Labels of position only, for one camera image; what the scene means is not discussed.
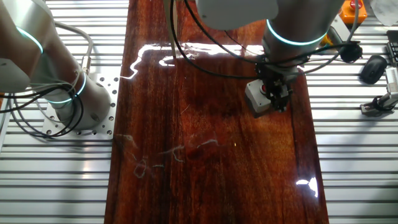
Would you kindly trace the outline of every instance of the scratch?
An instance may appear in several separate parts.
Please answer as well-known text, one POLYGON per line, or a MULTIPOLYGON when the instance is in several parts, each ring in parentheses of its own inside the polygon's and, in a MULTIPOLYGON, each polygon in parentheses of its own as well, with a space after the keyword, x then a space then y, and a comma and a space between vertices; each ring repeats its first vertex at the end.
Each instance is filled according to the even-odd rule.
POLYGON ((129 134, 117 134, 117 135, 126 138, 128 141, 131 141, 132 142, 132 146, 134 146, 136 149, 138 149, 138 146, 137 146, 136 142, 134 141, 134 139, 132 138, 131 135, 129 135, 129 134))
POLYGON ((185 146, 177 146, 177 147, 174 147, 174 148, 172 148, 172 149, 170 149, 170 150, 168 150, 168 151, 165 151, 165 152, 161 152, 161 153, 159 153, 159 154, 167 154, 167 153, 172 153, 173 154, 173 156, 174 156, 174 159, 176 160, 176 161, 178 161, 178 162, 184 162, 184 161, 182 161, 181 159, 178 159, 177 158, 177 155, 175 154, 175 151, 176 150, 181 150, 181 149, 184 149, 185 148, 185 146))
POLYGON ((199 149, 200 146, 204 146, 205 144, 209 144, 209 143, 212 143, 212 142, 216 143, 216 145, 218 146, 218 141, 217 141, 216 139, 210 139, 209 141, 200 144, 200 145, 197 147, 197 149, 199 149))
POLYGON ((142 159, 141 161, 139 161, 139 163, 138 163, 138 165, 136 166, 136 168, 134 169, 134 175, 137 177, 137 178, 143 178, 144 176, 145 176, 145 170, 147 170, 147 161, 145 160, 145 159, 142 159), (138 169, 138 167, 140 167, 139 165, 141 164, 141 163, 144 163, 144 170, 142 171, 142 174, 141 175, 139 175, 139 174, 137 174, 137 169, 138 169))
POLYGON ((183 114, 189 108, 189 106, 191 105, 188 105, 187 108, 181 112, 181 114, 183 114))

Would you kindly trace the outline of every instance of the red button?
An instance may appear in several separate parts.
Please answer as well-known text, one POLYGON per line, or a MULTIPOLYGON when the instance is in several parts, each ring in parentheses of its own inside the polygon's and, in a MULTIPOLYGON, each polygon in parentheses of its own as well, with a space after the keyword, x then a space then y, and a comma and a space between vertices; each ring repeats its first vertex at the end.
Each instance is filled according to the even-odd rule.
MULTIPOLYGON (((355 0, 351 0, 349 6, 352 10, 355 10, 355 0)), ((363 3, 361 0, 358 0, 358 6, 359 6, 359 9, 361 9, 363 7, 363 3)))

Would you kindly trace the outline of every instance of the blue led ring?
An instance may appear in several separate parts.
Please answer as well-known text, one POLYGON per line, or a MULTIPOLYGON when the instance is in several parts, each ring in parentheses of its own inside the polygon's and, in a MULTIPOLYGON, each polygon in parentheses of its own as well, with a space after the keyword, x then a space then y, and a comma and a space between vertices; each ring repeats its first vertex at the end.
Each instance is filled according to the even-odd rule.
MULTIPOLYGON (((76 93, 76 96, 80 95, 80 93, 82 93, 83 89, 84 89, 85 86, 86 86, 86 74, 84 74, 84 76, 85 76, 85 79, 84 79, 84 81, 83 81, 83 85, 81 86, 79 92, 76 93)), ((48 102, 49 102, 49 103, 68 103, 68 102, 71 101, 71 100, 72 100, 72 99, 69 98, 69 99, 67 99, 67 100, 59 101, 59 102, 54 102, 54 101, 50 101, 50 100, 48 100, 48 102)))
POLYGON ((272 35, 274 35, 278 40, 280 40, 286 44, 295 45, 295 46, 306 46, 306 45, 314 44, 318 41, 321 41, 327 35, 327 32, 326 32, 325 34, 323 34, 321 37, 319 37, 316 40, 308 41, 308 42, 296 42, 296 41, 287 40, 287 39, 281 37, 279 34, 277 34, 271 27, 271 23, 269 22, 268 19, 267 19, 267 26, 268 26, 269 31, 271 31, 272 35))
POLYGON ((35 42, 35 44, 39 47, 41 53, 43 53, 43 47, 40 44, 40 42, 38 40, 36 40, 36 38, 34 38, 32 35, 30 35, 28 32, 24 31, 23 29, 17 27, 17 30, 25 37, 29 38, 30 40, 33 40, 33 42, 35 42))

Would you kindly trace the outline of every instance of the glossy wooden surface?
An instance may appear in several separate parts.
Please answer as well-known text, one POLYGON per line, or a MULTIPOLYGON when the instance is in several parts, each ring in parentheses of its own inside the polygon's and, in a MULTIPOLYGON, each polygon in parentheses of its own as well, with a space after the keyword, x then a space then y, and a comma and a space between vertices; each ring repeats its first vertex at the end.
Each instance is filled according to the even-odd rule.
MULTIPOLYGON (((195 63, 255 75, 211 44, 181 4, 178 15, 195 63)), ((257 22, 232 35, 260 47, 263 29, 257 22)), ((211 77, 171 55, 163 2, 131 0, 105 223, 328 223, 305 77, 287 112, 254 119, 248 81, 211 77)))

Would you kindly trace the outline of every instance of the metal bracket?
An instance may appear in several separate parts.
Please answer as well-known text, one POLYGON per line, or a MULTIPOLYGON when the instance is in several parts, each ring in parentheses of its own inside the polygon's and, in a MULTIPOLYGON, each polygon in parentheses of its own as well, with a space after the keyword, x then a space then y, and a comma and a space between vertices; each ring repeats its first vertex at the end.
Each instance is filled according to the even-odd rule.
MULTIPOLYGON (((109 141, 113 139, 120 77, 119 75, 97 74, 96 81, 105 87, 111 97, 111 107, 106 118, 91 130, 74 130, 67 135, 50 141, 109 141)), ((58 121, 55 110, 50 104, 47 107, 46 114, 48 117, 53 118, 54 121, 58 121)), ((45 119, 42 132, 57 133, 65 127, 62 123, 54 121, 45 119)))

